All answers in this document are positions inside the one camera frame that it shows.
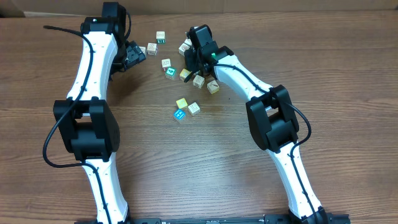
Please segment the blue symbol block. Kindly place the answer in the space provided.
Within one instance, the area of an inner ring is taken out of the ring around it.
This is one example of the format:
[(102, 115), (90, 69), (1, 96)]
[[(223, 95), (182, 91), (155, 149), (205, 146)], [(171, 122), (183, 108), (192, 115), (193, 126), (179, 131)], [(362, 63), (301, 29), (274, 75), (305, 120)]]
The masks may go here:
[(178, 121), (179, 123), (181, 123), (185, 117), (186, 117), (186, 113), (184, 112), (184, 110), (182, 109), (177, 109), (174, 113), (173, 113), (173, 117), (176, 121)]

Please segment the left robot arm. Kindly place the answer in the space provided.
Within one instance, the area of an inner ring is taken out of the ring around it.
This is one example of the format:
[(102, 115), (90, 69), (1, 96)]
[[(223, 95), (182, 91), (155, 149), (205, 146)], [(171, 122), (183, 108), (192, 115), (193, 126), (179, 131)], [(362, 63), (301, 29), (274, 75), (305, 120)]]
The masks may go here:
[(97, 209), (93, 223), (131, 222), (116, 168), (119, 126), (106, 101), (112, 75), (146, 59), (128, 40), (130, 32), (131, 16), (118, 2), (104, 2), (101, 16), (86, 17), (72, 32), (83, 40), (78, 73), (66, 99), (53, 105), (56, 123), (49, 134), (60, 131), (66, 150), (75, 156), (72, 166), (86, 172)]

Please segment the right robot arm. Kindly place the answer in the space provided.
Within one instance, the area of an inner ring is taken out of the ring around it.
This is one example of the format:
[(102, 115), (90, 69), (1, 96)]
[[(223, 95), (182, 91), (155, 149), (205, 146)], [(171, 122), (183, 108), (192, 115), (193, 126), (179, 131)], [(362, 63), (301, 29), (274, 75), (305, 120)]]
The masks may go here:
[(231, 49), (217, 45), (208, 25), (191, 27), (187, 37), (192, 43), (184, 53), (188, 70), (212, 75), (245, 100), (251, 136), (277, 167), (288, 197), (291, 222), (328, 223), (300, 155), (299, 147), (306, 139), (298, 137), (297, 118), (304, 114), (292, 104), (287, 89), (271, 86), (253, 75)]

